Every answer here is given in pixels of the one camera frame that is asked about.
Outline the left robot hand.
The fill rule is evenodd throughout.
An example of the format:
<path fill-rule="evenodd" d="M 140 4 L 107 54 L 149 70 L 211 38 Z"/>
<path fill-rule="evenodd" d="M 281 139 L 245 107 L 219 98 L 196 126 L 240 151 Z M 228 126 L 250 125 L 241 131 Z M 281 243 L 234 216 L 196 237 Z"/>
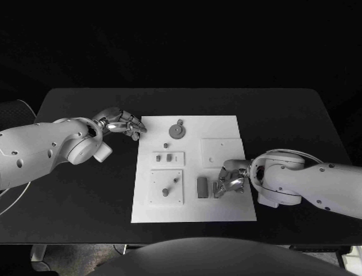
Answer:
<path fill-rule="evenodd" d="M 103 110 L 94 116 L 92 121 L 100 126 L 104 135 L 110 133 L 123 133 L 137 141 L 140 135 L 147 133 L 147 128 L 142 120 L 118 107 Z"/>

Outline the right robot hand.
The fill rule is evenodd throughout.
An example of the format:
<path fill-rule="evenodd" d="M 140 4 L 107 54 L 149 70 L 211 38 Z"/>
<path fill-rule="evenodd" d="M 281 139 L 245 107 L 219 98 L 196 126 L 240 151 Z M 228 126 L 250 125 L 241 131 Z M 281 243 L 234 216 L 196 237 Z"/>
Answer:
<path fill-rule="evenodd" d="M 251 160 L 231 159 L 224 162 L 219 176 L 218 188 L 214 197 L 221 198 L 227 192 L 244 193 L 244 183 L 250 182 Z"/>

